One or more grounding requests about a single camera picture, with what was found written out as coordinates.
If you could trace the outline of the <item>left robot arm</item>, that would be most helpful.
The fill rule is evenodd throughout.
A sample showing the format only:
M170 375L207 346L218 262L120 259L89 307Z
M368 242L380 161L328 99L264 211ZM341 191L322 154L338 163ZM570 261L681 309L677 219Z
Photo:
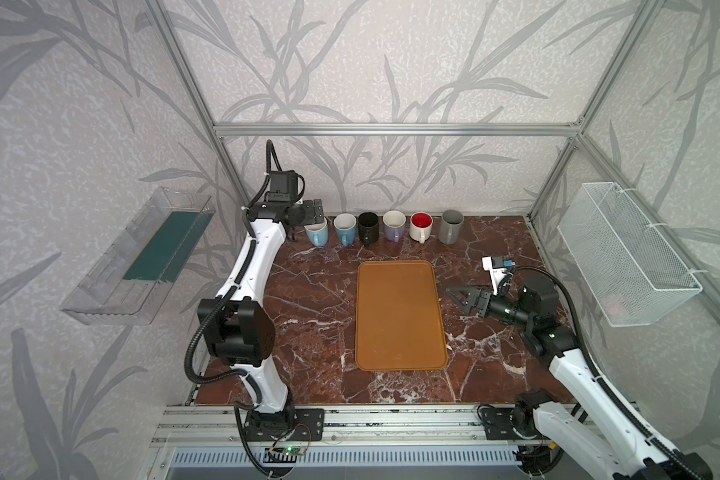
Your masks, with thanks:
M274 143L266 142L266 172L254 198L242 208L245 241L233 270L212 299L197 307L199 327L184 356L184 373L196 384L242 380L252 403L237 403L242 428L256 439L283 438L297 426L296 408L272 359L275 326L262 299L275 257L292 230L325 220L322 201L305 200L306 182L282 168Z

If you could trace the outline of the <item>white mug red inside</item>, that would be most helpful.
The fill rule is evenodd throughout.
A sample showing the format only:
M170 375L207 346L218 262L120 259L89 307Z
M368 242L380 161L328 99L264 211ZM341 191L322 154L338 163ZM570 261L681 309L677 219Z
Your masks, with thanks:
M409 236L415 242L424 244L430 237L433 227L433 217L425 212L417 212L411 216Z

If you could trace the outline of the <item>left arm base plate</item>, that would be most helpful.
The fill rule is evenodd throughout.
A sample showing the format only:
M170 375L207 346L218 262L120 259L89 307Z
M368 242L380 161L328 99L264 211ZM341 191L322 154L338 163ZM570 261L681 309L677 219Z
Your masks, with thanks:
M248 412L243 431L248 441L277 440L319 441L325 424L325 410L296 408L279 413Z

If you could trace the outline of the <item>blue dotted floral mug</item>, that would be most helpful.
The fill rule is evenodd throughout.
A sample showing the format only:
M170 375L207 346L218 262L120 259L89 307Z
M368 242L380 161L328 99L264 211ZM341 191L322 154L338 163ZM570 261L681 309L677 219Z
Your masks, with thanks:
M357 218L350 213L342 213L335 217L334 229L342 247L351 246L357 235Z

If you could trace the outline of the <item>light blue mug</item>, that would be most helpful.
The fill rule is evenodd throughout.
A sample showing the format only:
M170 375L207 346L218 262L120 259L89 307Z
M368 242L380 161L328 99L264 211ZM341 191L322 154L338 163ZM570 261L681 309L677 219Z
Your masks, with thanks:
M306 225L304 229L313 246L323 248L327 245L329 230L328 221L326 219L324 219L321 223Z

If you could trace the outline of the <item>lilac mug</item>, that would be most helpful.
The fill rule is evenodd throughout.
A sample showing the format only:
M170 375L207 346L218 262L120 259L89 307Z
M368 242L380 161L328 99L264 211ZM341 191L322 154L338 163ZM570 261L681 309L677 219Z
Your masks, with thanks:
M386 240L399 243L405 235L406 215L398 210L387 211L382 217Z

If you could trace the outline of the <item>black mug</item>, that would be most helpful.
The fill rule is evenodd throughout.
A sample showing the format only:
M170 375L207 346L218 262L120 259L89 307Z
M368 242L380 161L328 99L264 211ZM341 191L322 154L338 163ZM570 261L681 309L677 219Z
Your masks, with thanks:
M374 212L363 212L358 216L358 236L365 247L379 239L379 216Z

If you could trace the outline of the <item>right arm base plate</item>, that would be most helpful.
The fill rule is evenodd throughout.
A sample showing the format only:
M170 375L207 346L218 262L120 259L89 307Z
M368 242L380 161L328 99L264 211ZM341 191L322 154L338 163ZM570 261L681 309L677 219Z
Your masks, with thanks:
M523 418L516 420L517 408L481 404L477 407L478 420L483 426L487 440L533 440L538 434Z

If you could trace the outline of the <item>grey mug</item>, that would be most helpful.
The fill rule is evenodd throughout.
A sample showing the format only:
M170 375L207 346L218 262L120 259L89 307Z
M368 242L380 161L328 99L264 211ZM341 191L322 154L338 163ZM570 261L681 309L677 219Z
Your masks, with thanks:
M458 210L449 209L442 213L437 239L445 245L457 242L464 222L464 215Z

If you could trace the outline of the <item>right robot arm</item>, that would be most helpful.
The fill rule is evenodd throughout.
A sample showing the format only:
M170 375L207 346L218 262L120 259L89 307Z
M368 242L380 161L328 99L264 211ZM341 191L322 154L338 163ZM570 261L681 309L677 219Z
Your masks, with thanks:
M491 284L451 287L447 295L465 313L492 316L516 326L526 349L574 397L599 428L567 411L543 390L521 394L511 424L522 438L550 439L594 479L711 479L711 467L697 453L683 453L640 415L598 369L579 336L580 321L564 284L551 273L527 267L529 277L516 299L507 293L520 267L487 257Z

